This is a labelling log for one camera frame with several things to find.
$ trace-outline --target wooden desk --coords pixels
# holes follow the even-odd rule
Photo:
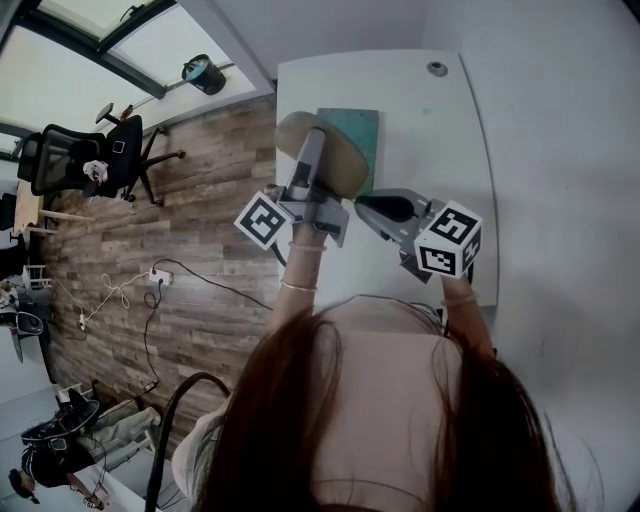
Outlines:
[[[16,217],[13,222],[13,234],[19,233],[57,233],[54,229],[38,227],[40,217],[51,217],[53,219],[83,220],[93,221],[91,217],[81,217],[80,215],[70,215],[68,213],[51,212],[42,209],[42,196],[34,196],[31,193],[31,183],[24,180],[18,182],[18,196],[16,200]]]

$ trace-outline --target long brown hair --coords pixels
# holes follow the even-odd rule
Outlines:
[[[320,377],[313,354],[321,329],[334,334],[325,337],[333,340],[333,361]],[[425,510],[575,510],[562,464],[558,487],[564,491],[556,489],[545,431],[522,384],[453,334],[462,361],[458,393],[452,403],[448,384],[438,383],[443,421]],[[335,328],[310,311],[260,342],[227,411],[198,511],[320,510],[312,468],[331,417],[340,354]],[[316,401],[318,381],[322,399]]]

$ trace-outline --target black office chair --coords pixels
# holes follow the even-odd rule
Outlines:
[[[122,199],[130,202],[135,201],[131,190],[140,178],[151,204],[163,206],[163,201],[153,197],[147,169],[170,158],[184,158],[186,153],[178,151],[149,158],[156,135],[164,134],[164,129],[158,127],[153,131],[141,153],[142,118],[132,116],[120,121],[111,115],[112,110],[113,103],[109,103],[96,117],[96,124],[106,119],[116,125],[106,137],[102,133],[74,132],[55,124],[27,137],[18,177],[31,182],[31,192],[36,196],[77,189],[85,197],[116,197],[122,189]],[[108,164],[108,179],[101,185],[83,171],[84,164],[93,160]]]
[[[13,227],[16,219],[16,200],[17,197],[13,194],[2,194],[2,199],[0,199],[0,231]]]

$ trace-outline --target cable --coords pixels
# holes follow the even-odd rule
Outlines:
[[[151,305],[149,304],[149,302],[147,302],[147,296],[151,296],[153,298],[153,303]],[[142,335],[144,339],[144,350],[147,353],[147,363],[149,364],[149,368],[151,368],[153,375],[156,377],[155,386],[153,386],[153,388],[151,389],[154,389],[158,385],[158,383],[160,382],[160,377],[158,377],[158,374],[156,373],[155,368],[151,364],[151,355],[149,354],[149,345],[147,344],[147,332],[149,331],[149,322],[151,322],[151,319],[156,314],[156,310],[158,309],[158,306],[160,306],[161,302],[162,302],[162,279],[158,281],[158,299],[157,300],[156,300],[156,296],[151,292],[147,292],[144,294],[144,303],[148,308],[151,309],[151,314],[147,317],[147,321],[144,324],[144,334]]]
[[[169,503],[173,498],[175,498],[178,495],[179,492],[180,492],[180,489],[178,489],[176,492],[174,492],[173,496],[171,496],[171,498],[169,498],[167,501],[164,502],[164,505],[158,505],[158,508],[163,510],[164,507],[167,506],[167,503]]]
[[[107,295],[107,298],[104,299],[100,303],[100,305],[95,310],[92,310],[91,314],[87,318],[84,319],[85,323],[88,322],[89,320],[91,320],[91,317],[93,317],[93,315],[95,315],[98,311],[100,311],[100,308],[102,306],[104,306],[105,303],[116,292],[120,292],[120,297],[122,298],[122,305],[125,307],[125,309],[129,309],[129,307],[131,306],[131,303],[129,302],[129,299],[127,298],[127,296],[122,291],[122,287],[123,286],[127,286],[127,285],[133,283],[136,279],[140,279],[141,277],[144,277],[146,275],[149,275],[149,272],[145,272],[144,274],[139,274],[136,277],[134,277],[133,279],[129,279],[129,281],[127,281],[126,283],[122,283],[120,286],[111,286],[111,278],[109,277],[109,275],[108,274],[102,274],[102,284],[104,284],[111,291],[109,292],[109,295]]]
[[[149,303],[149,301],[147,300],[147,296],[150,296],[153,299],[152,303]],[[145,352],[147,354],[147,364],[149,365],[149,368],[151,369],[151,372],[153,373],[153,376],[155,377],[155,380],[153,382],[150,382],[149,384],[147,384],[144,387],[144,391],[142,393],[140,393],[139,395],[134,396],[129,401],[123,403],[120,407],[116,407],[114,409],[111,409],[110,411],[107,411],[106,413],[103,414],[103,417],[108,415],[108,414],[111,414],[112,412],[119,411],[123,407],[126,407],[127,405],[129,405],[131,402],[139,400],[140,398],[142,398],[147,393],[151,393],[151,391],[156,389],[158,384],[160,384],[160,377],[158,376],[158,374],[157,374],[155,368],[153,367],[153,365],[151,364],[151,354],[149,353],[149,345],[147,343],[147,332],[149,331],[149,323],[153,319],[153,316],[155,315],[156,310],[160,306],[161,302],[162,302],[162,279],[160,279],[160,281],[158,282],[158,298],[157,298],[157,300],[156,300],[156,296],[152,292],[147,292],[147,293],[144,294],[144,303],[149,309],[151,309],[151,313],[147,317],[147,321],[144,324],[144,334],[142,335],[142,337],[144,339],[144,350],[145,350]]]
[[[178,498],[176,501],[174,501],[173,503],[171,503],[170,505],[166,505],[164,508],[162,508],[161,510],[167,510],[170,507],[173,507],[176,503],[182,501],[183,499],[185,499],[186,496],[182,496],[182,498]]]
[[[187,272],[189,272],[189,274],[191,274],[192,276],[195,276],[195,277],[197,277],[197,278],[199,278],[199,279],[202,279],[205,283],[209,283],[209,284],[212,284],[212,285],[214,285],[214,286],[218,286],[218,287],[220,287],[220,288],[223,288],[223,289],[225,289],[225,290],[229,290],[230,292],[233,292],[233,293],[235,293],[235,294],[238,294],[238,295],[240,295],[241,297],[244,297],[245,299],[249,299],[250,301],[255,302],[258,306],[261,306],[261,307],[263,307],[263,308],[265,308],[265,309],[268,309],[269,311],[273,311],[273,309],[272,309],[272,308],[270,308],[269,306],[267,306],[267,305],[263,304],[263,303],[262,303],[262,302],[260,302],[259,300],[254,299],[253,297],[251,297],[251,296],[249,296],[249,295],[246,295],[246,294],[244,294],[244,293],[242,293],[242,292],[239,292],[238,290],[236,290],[236,289],[234,289],[234,288],[231,288],[230,286],[225,286],[225,285],[223,285],[223,284],[214,283],[213,281],[209,281],[207,278],[202,277],[200,274],[196,274],[193,270],[191,270],[190,268],[187,268],[185,265],[183,265],[183,264],[182,264],[182,263],[180,263],[179,261],[172,260],[172,259],[169,259],[169,258],[162,258],[161,260],[156,261],[156,262],[153,264],[153,267],[151,267],[151,269],[152,269],[152,270],[155,270],[156,265],[157,265],[158,263],[162,263],[163,261],[168,261],[168,262],[170,262],[170,263],[175,263],[176,265],[180,265],[183,269],[185,269]]]
[[[151,466],[149,483],[147,484],[147,500],[144,505],[145,512],[154,512],[156,509],[156,505],[158,504],[158,491],[160,490],[160,486],[162,485],[162,473],[164,472],[164,456],[167,451],[167,442],[169,441],[171,425],[176,414],[178,403],[180,402],[180,399],[184,396],[184,394],[189,391],[189,389],[191,389],[194,384],[201,380],[208,380],[213,382],[216,386],[218,386],[225,397],[229,397],[231,395],[229,388],[227,388],[224,382],[222,382],[218,377],[214,377],[213,375],[206,372],[194,373],[191,377],[180,384],[175,390],[175,392],[171,396],[171,399],[169,400],[169,403],[167,404],[164,416],[162,417],[162,423],[160,424],[160,439],[158,440],[158,446],[156,447],[156,453],[153,458],[153,466]]]
[[[284,259],[284,256],[280,252],[280,248],[278,247],[278,244],[273,244],[271,246],[271,250],[273,251],[273,254],[276,255],[276,259],[280,262],[280,265],[282,265],[283,267],[286,267],[287,260]]]
[[[136,451],[133,452],[131,455],[129,455],[125,460],[123,460],[120,464],[117,464],[116,466],[112,467],[109,469],[109,471],[113,471],[114,469],[118,469],[120,466],[122,466],[125,462],[130,462],[131,459],[133,459],[133,456],[138,453],[140,451],[140,448],[136,448]]]
[[[102,453],[104,455],[104,461],[102,464],[102,473],[100,473],[100,476],[98,477],[98,483],[96,483],[96,487],[93,490],[93,492],[91,493],[91,496],[89,496],[87,499],[87,501],[91,500],[91,498],[96,496],[96,493],[100,490],[100,488],[102,487],[102,484],[104,483],[104,475],[107,472],[107,450],[105,450],[104,445],[98,441],[95,437],[93,437],[90,434],[85,434],[85,437],[88,437],[89,439],[91,439],[95,444],[99,444],[100,447],[102,448]]]

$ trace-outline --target wooden board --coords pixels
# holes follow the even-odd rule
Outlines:
[[[42,208],[42,196],[31,193],[31,183],[19,180],[16,200],[16,218],[13,223],[13,233],[24,233],[30,224],[38,225],[38,212]]]

